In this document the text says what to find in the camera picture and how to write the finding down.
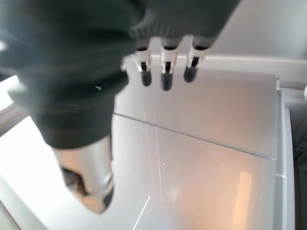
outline glass panel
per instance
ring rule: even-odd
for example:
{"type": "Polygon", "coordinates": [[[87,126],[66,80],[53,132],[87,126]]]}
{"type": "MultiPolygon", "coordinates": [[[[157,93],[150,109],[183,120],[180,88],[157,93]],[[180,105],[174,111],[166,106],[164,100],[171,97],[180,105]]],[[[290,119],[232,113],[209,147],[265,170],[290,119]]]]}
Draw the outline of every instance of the glass panel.
{"type": "Polygon", "coordinates": [[[4,230],[20,230],[1,202],[0,202],[0,228],[4,230]]]}
{"type": "Polygon", "coordinates": [[[144,87],[134,58],[127,59],[130,82],[117,96],[116,113],[276,158],[275,76],[200,69],[186,83],[185,59],[179,58],[172,89],[165,92],[159,58],[152,62],[153,81],[144,87]]]}
{"type": "Polygon", "coordinates": [[[0,174],[50,230],[270,230],[275,161],[115,115],[115,193],[97,215],[66,189],[31,118],[0,138],[0,174]]]}

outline black fingertip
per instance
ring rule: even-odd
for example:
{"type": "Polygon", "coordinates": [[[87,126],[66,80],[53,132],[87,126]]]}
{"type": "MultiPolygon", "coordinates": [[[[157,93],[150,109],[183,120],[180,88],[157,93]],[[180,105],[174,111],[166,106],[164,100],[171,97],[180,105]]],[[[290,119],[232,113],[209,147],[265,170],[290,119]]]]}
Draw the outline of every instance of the black fingertip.
{"type": "Polygon", "coordinates": [[[144,86],[149,86],[152,83],[152,75],[150,71],[144,71],[141,73],[142,83],[144,86]]]}
{"type": "Polygon", "coordinates": [[[112,201],[112,197],[113,197],[113,193],[114,193],[114,187],[112,188],[112,190],[110,191],[110,193],[104,198],[104,204],[106,206],[106,209],[109,207],[109,205],[111,204],[112,201]]]}
{"type": "Polygon", "coordinates": [[[184,80],[188,83],[195,80],[197,75],[197,69],[194,67],[188,68],[186,67],[186,70],[184,72],[184,80]]]}
{"type": "Polygon", "coordinates": [[[170,73],[163,73],[161,75],[161,87],[164,91],[168,91],[172,88],[173,75],[170,73]]]}

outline robotic hand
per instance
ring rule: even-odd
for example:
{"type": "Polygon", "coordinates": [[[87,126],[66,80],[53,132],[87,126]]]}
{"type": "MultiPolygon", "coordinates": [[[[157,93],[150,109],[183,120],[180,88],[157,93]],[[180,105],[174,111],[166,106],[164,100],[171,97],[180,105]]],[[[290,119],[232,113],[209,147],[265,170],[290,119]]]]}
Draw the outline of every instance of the robotic hand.
{"type": "Polygon", "coordinates": [[[0,68],[20,82],[9,94],[56,155],[67,187],[92,211],[110,204],[111,120],[128,84],[121,63],[135,52],[151,84],[149,42],[162,41],[163,90],[172,87],[178,45],[193,35],[184,75],[199,63],[239,0],[2,0],[0,68]]]}

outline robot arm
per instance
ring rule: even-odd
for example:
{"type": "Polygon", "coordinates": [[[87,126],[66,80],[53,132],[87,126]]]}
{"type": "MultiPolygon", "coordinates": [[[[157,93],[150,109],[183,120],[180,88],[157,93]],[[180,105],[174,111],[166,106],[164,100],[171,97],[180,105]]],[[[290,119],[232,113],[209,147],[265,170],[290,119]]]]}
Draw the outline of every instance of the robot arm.
{"type": "Polygon", "coordinates": [[[185,80],[239,0],[2,0],[0,68],[20,83],[11,98],[50,145],[65,183],[92,211],[112,199],[111,121],[115,95],[128,84],[121,63],[136,51],[151,83],[149,41],[161,37],[161,86],[172,87],[178,46],[194,35],[185,80]]]}

